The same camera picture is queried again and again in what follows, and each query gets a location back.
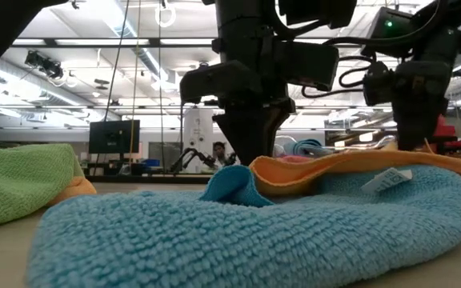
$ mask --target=white cylinder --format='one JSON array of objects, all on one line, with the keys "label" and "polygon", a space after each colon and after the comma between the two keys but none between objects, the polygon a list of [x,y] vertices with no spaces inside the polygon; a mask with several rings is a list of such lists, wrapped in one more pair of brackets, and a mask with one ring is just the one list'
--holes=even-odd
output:
[{"label": "white cylinder", "polygon": [[[194,107],[184,117],[184,149],[195,148],[205,155],[213,154],[213,110]],[[209,169],[199,159],[194,158],[186,168],[187,173],[201,173]]]}]

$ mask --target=red object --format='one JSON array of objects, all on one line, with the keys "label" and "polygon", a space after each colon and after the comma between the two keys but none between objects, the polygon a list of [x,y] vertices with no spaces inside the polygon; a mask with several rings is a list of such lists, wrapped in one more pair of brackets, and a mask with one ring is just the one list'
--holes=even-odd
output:
[{"label": "red object", "polygon": [[[446,119],[444,116],[440,115],[439,120],[437,121],[437,128],[433,133],[433,136],[456,136],[455,127],[452,125],[446,125]],[[461,141],[445,142],[446,147],[456,147],[461,148]],[[436,150],[436,145],[432,144],[431,149]]]}]

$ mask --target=light blue cloth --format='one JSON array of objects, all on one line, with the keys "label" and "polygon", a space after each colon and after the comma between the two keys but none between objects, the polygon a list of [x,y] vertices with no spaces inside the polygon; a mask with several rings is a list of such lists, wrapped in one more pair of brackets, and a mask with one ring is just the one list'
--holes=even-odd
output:
[{"label": "light blue cloth", "polygon": [[289,142],[284,144],[286,155],[296,155],[308,158],[321,158],[333,154],[331,150],[322,148],[321,143],[315,139],[302,140],[300,142]]},{"label": "light blue cloth", "polygon": [[27,264],[31,288],[338,287],[461,243],[461,176],[433,166],[377,195],[377,173],[322,177],[320,194],[275,205],[244,166],[204,194],[79,196],[49,209]]}]

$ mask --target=green towel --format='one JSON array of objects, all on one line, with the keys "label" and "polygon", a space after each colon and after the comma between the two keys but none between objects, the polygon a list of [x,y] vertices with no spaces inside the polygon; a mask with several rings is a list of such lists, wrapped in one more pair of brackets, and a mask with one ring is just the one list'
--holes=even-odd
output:
[{"label": "green towel", "polygon": [[82,175],[67,144],[0,149],[0,224],[44,207]]}]

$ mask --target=window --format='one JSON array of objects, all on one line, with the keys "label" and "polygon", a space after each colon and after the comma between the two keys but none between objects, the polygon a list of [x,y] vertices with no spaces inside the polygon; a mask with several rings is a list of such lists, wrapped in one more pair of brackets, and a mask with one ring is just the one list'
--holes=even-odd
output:
[{"label": "window", "polygon": [[164,153],[165,153],[165,163],[163,165],[162,161],[162,143],[161,142],[149,142],[149,159],[157,159],[161,166],[165,168],[170,168],[172,164],[179,158],[181,155],[181,143],[179,142],[164,142]]}]

